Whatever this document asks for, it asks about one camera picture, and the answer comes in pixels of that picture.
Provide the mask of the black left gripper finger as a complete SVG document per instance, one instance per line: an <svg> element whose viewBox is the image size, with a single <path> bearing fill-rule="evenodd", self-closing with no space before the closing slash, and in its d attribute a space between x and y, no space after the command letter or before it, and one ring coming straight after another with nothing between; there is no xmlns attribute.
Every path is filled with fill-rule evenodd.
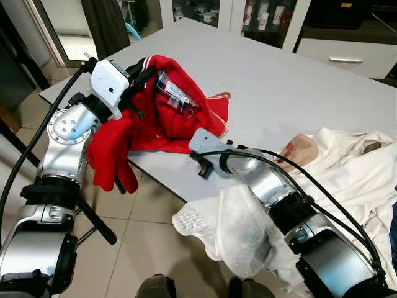
<svg viewBox="0 0 397 298"><path fill-rule="evenodd" d="M148 66L149 57L144 57L139 60L139 62L135 63L125 69L129 76L153 76L156 73L156 68Z"/></svg>
<svg viewBox="0 0 397 298"><path fill-rule="evenodd" d="M131 85L128 88L128 93L136 94L137 92L139 92L142 89L144 89L145 85L147 85L148 81L153 76L136 76L136 77L133 77L133 79L131 80Z"/></svg>

